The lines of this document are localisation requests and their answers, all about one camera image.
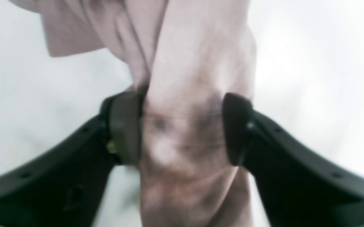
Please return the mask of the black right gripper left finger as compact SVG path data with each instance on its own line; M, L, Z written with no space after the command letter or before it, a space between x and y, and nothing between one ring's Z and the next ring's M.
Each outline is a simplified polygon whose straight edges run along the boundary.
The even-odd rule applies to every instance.
M90 227L110 172L140 159L143 95L108 97L100 113L40 157L0 176L0 226Z

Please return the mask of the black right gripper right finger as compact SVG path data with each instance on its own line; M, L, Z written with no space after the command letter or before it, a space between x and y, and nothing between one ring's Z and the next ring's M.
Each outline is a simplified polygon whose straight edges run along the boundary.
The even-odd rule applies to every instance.
M229 161L253 175L272 227L364 227L364 178L292 137L245 97L222 103Z

